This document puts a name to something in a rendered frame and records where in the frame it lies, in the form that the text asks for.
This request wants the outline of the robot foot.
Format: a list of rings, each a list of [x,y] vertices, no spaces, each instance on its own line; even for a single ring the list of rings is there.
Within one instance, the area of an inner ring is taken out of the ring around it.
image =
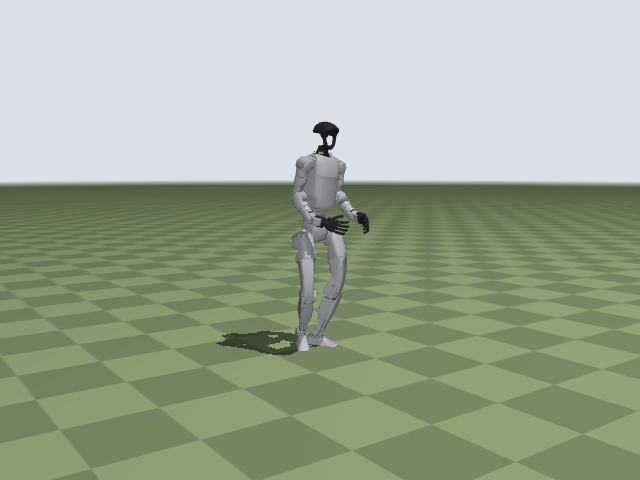
[[[315,334],[314,334],[315,336]],[[318,336],[318,334],[317,334]],[[309,334],[307,336],[308,338],[308,342],[309,344],[313,344],[313,345],[319,345],[319,346],[325,346],[325,347],[337,347],[338,343],[334,342],[328,338],[326,338],[324,335],[319,336],[319,338],[314,338],[313,334]]]
[[[305,336],[303,334],[303,331],[302,331],[301,332],[301,336],[299,336],[299,326],[295,330],[295,336],[296,336],[296,347],[297,347],[297,350],[299,350],[299,351],[308,351],[308,350],[310,350],[309,342],[308,342],[308,338],[307,338],[307,333],[306,333],[306,336]]]

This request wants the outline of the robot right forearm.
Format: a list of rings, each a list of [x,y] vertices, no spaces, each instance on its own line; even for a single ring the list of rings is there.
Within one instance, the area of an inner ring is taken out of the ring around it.
[[[315,217],[316,214],[313,213],[308,202],[302,200],[299,192],[294,192],[292,194],[292,200],[296,209],[301,212],[302,216],[305,218],[306,223],[314,226],[320,226],[321,219]]]

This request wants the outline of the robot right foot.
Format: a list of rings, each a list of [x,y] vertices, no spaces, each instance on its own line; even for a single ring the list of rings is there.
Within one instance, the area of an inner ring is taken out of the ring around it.
[[[310,350],[309,342],[308,342],[308,338],[307,338],[307,333],[306,333],[306,336],[305,336],[303,334],[303,331],[302,331],[301,332],[301,336],[299,336],[299,326],[295,330],[295,336],[296,336],[296,347],[297,347],[297,350],[299,350],[299,351],[308,351],[308,350]]]

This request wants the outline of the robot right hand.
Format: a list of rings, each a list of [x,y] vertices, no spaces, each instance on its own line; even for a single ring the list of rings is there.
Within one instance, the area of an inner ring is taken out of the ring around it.
[[[338,216],[335,216],[333,218],[327,218],[327,219],[325,219],[325,217],[318,216],[318,215],[316,215],[315,217],[321,219],[320,226],[316,226],[316,227],[320,227],[320,228],[325,227],[328,231],[334,232],[334,233],[339,234],[339,235],[345,235],[345,233],[342,233],[342,232],[339,232],[339,231],[345,232],[345,231],[348,231],[348,229],[337,228],[337,226],[338,227],[342,227],[342,228],[349,228],[349,226],[350,226],[350,225],[348,225],[348,226],[347,225],[340,225],[340,224],[347,224],[347,223],[349,223],[349,221],[338,221],[338,220],[335,220],[337,218],[344,217],[344,215],[338,215]],[[338,223],[340,223],[340,224],[338,224]],[[339,230],[339,231],[335,231],[335,229]]]

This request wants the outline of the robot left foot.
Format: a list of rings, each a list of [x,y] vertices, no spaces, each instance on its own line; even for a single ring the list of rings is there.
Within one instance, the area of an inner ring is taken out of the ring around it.
[[[315,334],[314,334],[315,336]],[[317,334],[318,336],[318,334]],[[338,343],[334,342],[328,338],[326,338],[324,335],[319,336],[319,338],[314,338],[313,334],[309,334],[307,336],[308,338],[308,342],[309,344],[313,344],[313,345],[319,345],[319,346],[325,346],[325,347],[337,347]]]

